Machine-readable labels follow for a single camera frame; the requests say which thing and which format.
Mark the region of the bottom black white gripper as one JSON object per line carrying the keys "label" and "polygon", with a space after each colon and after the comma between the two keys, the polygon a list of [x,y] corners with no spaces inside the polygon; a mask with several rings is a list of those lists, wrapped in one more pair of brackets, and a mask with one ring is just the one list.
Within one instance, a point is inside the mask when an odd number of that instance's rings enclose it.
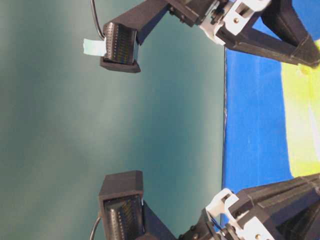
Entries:
{"label": "bottom black white gripper", "polygon": [[[271,230],[265,222],[271,219]],[[249,215],[240,225],[240,220]],[[320,238],[320,175],[245,188],[224,188],[180,240],[317,240]]]}

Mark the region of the top black white gripper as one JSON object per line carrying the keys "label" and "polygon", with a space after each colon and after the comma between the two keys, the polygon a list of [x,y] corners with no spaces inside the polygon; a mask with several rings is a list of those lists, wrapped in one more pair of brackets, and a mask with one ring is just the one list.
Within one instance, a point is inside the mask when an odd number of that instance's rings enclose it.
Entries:
{"label": "top black white gripper", "polygon": [[[169,0],[168,10],[182,23],[199,26],[214,43],[230,50],[292,65],[316,68],[320,51],[296,13],[291,0]],[[244,29],[254,14],[277,37]],[[225,27],[225,40],[218,31]]]}

